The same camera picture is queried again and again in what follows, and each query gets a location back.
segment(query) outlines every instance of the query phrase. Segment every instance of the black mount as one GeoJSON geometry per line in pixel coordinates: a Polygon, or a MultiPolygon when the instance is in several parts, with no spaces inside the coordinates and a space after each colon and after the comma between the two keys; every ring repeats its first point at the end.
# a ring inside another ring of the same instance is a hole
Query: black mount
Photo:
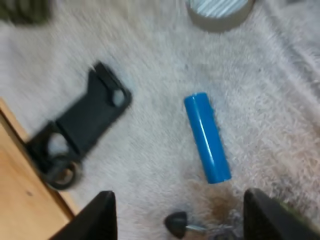
{"type": "Polygon", "coordinates": [[[84,156],[131,101],[130,91],[112,70],[101,62],[97,63],[89,71],[86,94],[25,144],[44,181],[57,190],[65,190],[73,185],[81,173],[84,156]],[[121,95],[120,103],[114,101],[115,94],[121,95]],[[53,134],[64,137],[67,152],[56,155],[49,153],[48,144],[53,134]]]}

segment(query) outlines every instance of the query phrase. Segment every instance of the black knob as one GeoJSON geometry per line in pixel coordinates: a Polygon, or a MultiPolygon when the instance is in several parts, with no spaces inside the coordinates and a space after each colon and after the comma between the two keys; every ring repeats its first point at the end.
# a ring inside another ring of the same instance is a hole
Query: black knob
{"type": "Polygon", "coordinates": [[[165,218],[164,225],[173,236],[177,239],[182,239],[187,231],[187,213],[185,211],[179,211],[170,214],[165,218]]]}

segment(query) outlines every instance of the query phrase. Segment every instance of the tape roll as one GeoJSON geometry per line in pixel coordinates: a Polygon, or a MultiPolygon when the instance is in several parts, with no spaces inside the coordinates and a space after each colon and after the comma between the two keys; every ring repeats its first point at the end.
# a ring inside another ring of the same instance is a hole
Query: tape roll
{"type": "Polygon", "coordinates": [[[186,8],[200,29],[222,33],[242,24],[254,3],[255,0],[187,0],[186,8]]]}

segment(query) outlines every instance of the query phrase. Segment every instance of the cylindrical battery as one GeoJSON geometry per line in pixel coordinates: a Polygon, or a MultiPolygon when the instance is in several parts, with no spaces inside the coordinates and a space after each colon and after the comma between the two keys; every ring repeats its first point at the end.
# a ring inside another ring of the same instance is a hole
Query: cylindrical battery
{"type": "Polygon", "coordinates": [[[184,99],[194,140],[209,184],[231,179],[231,173],[208,95],[194,93],[184,99]]]}

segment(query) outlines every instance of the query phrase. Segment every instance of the fur rug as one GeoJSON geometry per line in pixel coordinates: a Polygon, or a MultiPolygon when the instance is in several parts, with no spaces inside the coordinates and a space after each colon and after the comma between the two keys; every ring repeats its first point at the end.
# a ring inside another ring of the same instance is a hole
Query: fur rug
{"type": "Polygon", "coordinates": [[[171,239],[187,211],[210,229],[241,226],[249,187],[320,224],[320,2],[257,1],[223,34],[192,25],[183,0],[60,0],[43,27],[0,26],[0,95],[32,135],[85,91],[96,61],[133,103],[84,162],[70,190],[84,207],[117,197],[119,240],[171,239]],[[206,183],[184,97],[206,91],[232,180],[206,183]]]}

